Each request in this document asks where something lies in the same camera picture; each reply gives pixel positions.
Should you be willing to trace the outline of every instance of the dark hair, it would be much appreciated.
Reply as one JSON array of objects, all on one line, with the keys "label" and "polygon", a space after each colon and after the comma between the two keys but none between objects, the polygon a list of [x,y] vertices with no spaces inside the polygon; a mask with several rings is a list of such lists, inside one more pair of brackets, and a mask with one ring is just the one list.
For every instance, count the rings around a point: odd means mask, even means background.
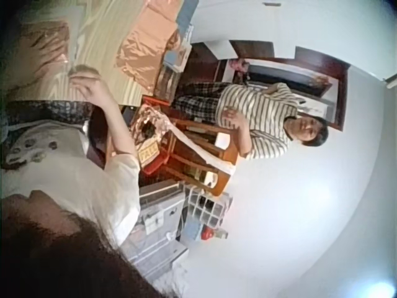
[{"label": "dark hair", "polygon": [[[94,223],[73,220],[81,231],[62,237],[28,220],[2,220],[2,297],[177,297],[158,292]],[[14,224],[18,232],[7,237]]]},{"label": "dark hair", "polygon": [[323,143],[325,143],[326,140],[328,139],[328,124],[326,120],[321,117],[317,117],[317,116],[310,116],[310,117],[320,122],[321,128],[314,139],[307,142],[302,142],[302,144],[304,146],[309,146],[309,147],[319,147]]}]

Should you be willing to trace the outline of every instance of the plaid skirt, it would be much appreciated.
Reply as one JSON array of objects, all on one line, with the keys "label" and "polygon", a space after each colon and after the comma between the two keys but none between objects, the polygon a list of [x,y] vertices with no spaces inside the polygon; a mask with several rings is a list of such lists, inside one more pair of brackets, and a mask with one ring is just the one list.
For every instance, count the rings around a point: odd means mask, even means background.
[{"label": "plaid skirt", "polygon": [[219,98],[229,85],[230,83],[192,83],[181,86],[171,107],[190,118],[196,117],[215,124]]}]

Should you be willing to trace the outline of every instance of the striped shirt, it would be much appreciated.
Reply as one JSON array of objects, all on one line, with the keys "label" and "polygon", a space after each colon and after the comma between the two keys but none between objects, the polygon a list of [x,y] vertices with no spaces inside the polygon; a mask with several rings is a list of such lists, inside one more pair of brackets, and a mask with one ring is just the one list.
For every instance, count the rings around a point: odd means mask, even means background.
[{"label": "striped shirt", "polygon": [[224,108],[234,108],[247,118],[252,140],[252,150],[247,159],[274,158],[284,154],[291,142],[284,130],[284,120],[297,116],[298,99],[284,84],[277,85],[277,91],[264,94],[262,88],[232,84],[220,97],[216,108],[216,123],[232,129],[233,125],[222,119]]}]

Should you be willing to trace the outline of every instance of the white shirt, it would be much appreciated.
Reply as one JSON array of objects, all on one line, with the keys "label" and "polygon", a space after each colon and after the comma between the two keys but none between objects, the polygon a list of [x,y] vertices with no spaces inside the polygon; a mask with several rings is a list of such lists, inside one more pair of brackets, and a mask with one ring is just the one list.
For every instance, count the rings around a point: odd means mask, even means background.
[{"label": "white shirt", "polygon": [[222,111],[226,107],[237,109],[249,121],[252,150],[246,158],[275,158],[284,154],[290,145],[284,120],[297,116],[297,106],[298,99],[284,83],[277,84],[277,92],[270,95],[261,88],[232,84],[222,92],[216,122],[232,129],[230,122],[222,117]]},{"label": "white shirt", "polygon": [[96,222],[121,245],[140,213],[139,164],[129,154],[116,155],[105,170],[86,158],[88,139],[78,129],[49,122],[26,131],[6,156],[1,197],[33,190],[48,194],[61,208]]}]

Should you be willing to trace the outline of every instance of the drawer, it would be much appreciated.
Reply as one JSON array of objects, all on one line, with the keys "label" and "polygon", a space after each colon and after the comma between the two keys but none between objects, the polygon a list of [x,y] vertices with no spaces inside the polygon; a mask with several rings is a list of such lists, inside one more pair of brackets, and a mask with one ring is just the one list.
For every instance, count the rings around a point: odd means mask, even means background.
[{"label": "drawer", "polygon": [[[167,201],[141,211],[138,223],[120,247],[128,260],[135,262],[175,239],[184,202],[185,195],[180,193]],[[143,219],[158,212],[164,212],[163,226],[147,235]]]}]

